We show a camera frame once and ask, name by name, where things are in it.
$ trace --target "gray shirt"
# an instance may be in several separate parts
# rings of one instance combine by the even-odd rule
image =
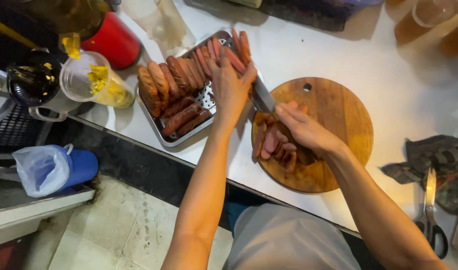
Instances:
[[[296,209],[264,204],[241,213],[224,270],[360,270],[342,233]]]

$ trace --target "knife handle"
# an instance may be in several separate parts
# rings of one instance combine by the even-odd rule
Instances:
[[[272,117],[274,117],[275,125],[282,133],[282,135],[285,135],[289,139],[289,142],[297,147],[296,154],[297,157],[300,159],[300,162],[306,166],[316,162],[318,158],[317,155],[309,148],[302,146],[301,144],[296,142],[294,137],[292,137],[292,133],[290,132],[290,130],[281,121],[279,121],[278,117],[275,114],[272,114]]]

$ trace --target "wooden cutting board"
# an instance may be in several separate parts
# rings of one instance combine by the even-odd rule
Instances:
[[[343,140],[357,159],[365,165],[369,161],[374,132],[364,104],[354,93],[334,81],[306,77],[288,81],[271,92],[276,102],[297,101],[309,106],[308,115]],[[263,115],[256,113],[252,122],[252,145]],[[304,166],[299,160],[294,174],[285,176],[284,167],[273,157],[259,159],[262,168],[280,184],[304,193],[328,192],[339,188],[324,161]]]

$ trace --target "hand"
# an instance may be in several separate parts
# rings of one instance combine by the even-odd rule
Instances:
[[[279,120],[291,131],[292,137],[318,156],[324,157],[325,154],[338,151],[345,146],[336,135],[297,108],[279,103],[275,112]]]
[[[214,125],[231,132],[244,108],[249,89],[257,76],[254,64],[247,65],[246,72],[241,78],[237,77],[229,59],[226,57],[228,47],[221,47],[220,67],[213,59],[209,60],[209,69],[212,73],[211,88],[214,92],[217,113]]]

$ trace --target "white countertop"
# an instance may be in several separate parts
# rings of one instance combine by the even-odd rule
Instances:
[[[386,10],[385,6],[367,8],[346,23],[344,32],[330,33],[225,2],[206,1],[212,5],[207,9],[188,6],[182,0],[174,2],[196,39],[223,26],[246,31],[252,59],[268,89],[299,77],[323,77],[354,92],[367,108],[374,127],[374,146],[366,169],[407,215],[418,215],[418,204],[424,198],[420,187],[401,185],[379,168],[406,160],[405,138],[458,136],[458,58],[450,60],[438,52],[427,58],[421,51],[396,47],[394,20],[409,10],[410,3],[393,10]],[[120,17],[141,39],[150,58],[158,63],[164,61],[155,42],[139,26],[124,14]],[[136,85],[132,69],[119,74],[130,85]],[[193,164],[197,164],[210,131],[208,127],[183,144],[169,148],[160,144],[137,102],[122,110],[96,105],[81,117]],[[227,177],[357,231],[340,190],[296,193],[277,184],[259,164],[254,164],[249,117],[245,113],[232,132]],[[456,217],[439,210],[436,221],[451,239]]]

